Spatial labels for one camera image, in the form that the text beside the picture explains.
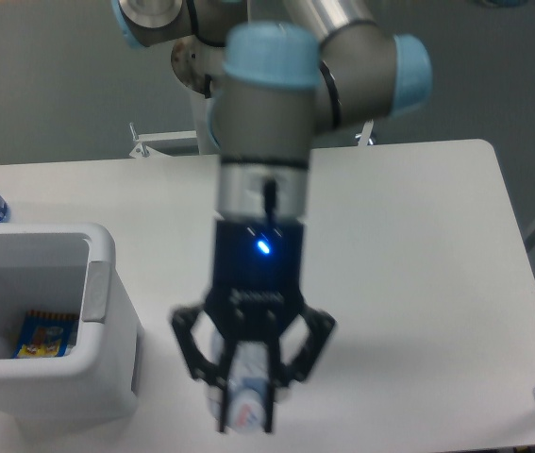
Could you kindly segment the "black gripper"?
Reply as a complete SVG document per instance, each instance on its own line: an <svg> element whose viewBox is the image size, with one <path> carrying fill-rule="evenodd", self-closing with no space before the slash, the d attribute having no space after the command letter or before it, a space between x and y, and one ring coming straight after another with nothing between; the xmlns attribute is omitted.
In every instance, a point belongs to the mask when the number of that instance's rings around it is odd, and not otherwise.
<svg viewBox="0 0 535 453"><path fill-rule="evenodd" d="M229 374L238 343L267 346L263 430L272 433L276 393L309 377L336 326L326 311L305 307L300 291L304 226L294 217L279 219L279 207L279 185L274 178L265 178L259 184L258 215L225 216L216 221L205 310L224 340L217 362L204 356L192 334L204 306L182 306L172 312L171 326L191 378L219 391L219 433L226 432ZM296 355L284 363L279 339L299 315L308 333Z"/></svg>

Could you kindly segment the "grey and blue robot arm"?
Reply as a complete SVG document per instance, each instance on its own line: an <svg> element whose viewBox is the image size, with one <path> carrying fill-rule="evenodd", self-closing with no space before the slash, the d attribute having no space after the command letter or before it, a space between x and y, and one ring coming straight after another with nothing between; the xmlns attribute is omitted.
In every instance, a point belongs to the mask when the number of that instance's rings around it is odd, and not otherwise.
<svg viewBox="0 0 535 453"><path fill-rule="evenodd" d="M300 288L313 138L432 92L424 44L383 32L364 2L284 8L280 22L247 1L112 5L130 45L184 45L173 70L209 103L198 135L219 158L212 278L172 328L219 431L271 432L277 400L309 377L336 325Z"/></svg>

